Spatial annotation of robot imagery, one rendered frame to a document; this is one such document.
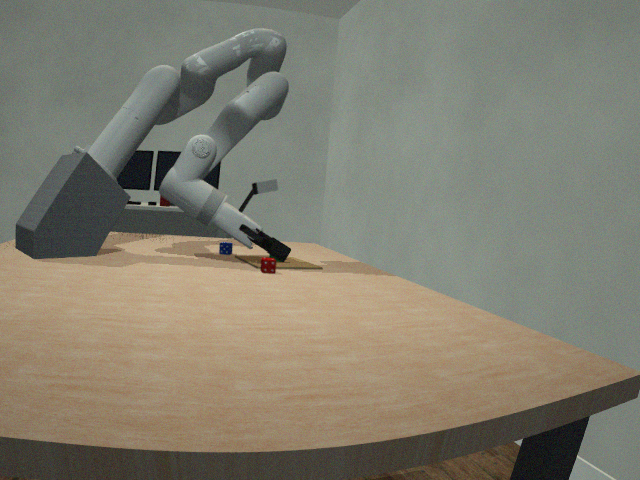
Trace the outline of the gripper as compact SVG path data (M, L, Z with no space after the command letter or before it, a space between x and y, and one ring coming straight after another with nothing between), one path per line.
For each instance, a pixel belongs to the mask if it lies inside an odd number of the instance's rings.
M213 223L217 228L249 249L253 248L253 242L267 251L270 255L284 262L291 252L291 249L277 239L264 234L263 229L257 223L245 214L241 213L235 207L225 202L226 198L227 195L225 195L207 227ZM239 232L239 230L241 230L241 232Z

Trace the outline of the blue die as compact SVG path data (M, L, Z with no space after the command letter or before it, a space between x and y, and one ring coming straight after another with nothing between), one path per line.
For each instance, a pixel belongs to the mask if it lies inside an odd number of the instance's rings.
M230 255L232 254L233 243L222 242L220 243L219 254Z

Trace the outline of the tan square mat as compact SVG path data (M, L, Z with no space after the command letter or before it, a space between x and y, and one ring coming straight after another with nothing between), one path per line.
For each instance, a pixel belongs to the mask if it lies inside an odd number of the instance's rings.
M235 256L235 258L257 269L261 269L262 257L269 258L269 256ZM323 269L323 267L297 259L295 257L287 257L284 262L276 262L276 269Z

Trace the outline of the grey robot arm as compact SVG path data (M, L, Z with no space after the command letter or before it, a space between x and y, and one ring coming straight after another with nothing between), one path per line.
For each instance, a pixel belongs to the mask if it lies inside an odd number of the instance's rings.
M257 123L280 112L289 90L286 77L279 73L286 49L280 33L258 28L189 56L180 76L171 66L156 66L143 76L93 145L75 146L72 154L88 152L117 182L154 125L167 124L204 104L220 76L251 58L247 88L224 107L205 135L185 144L159 187L163 198L207 226L225 194L202 179Z

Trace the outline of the red die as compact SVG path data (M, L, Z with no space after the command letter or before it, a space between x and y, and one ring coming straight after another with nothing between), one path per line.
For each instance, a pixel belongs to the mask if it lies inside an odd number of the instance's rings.
M274 258L261 258L261 272L273 273L276 272L276 260Z

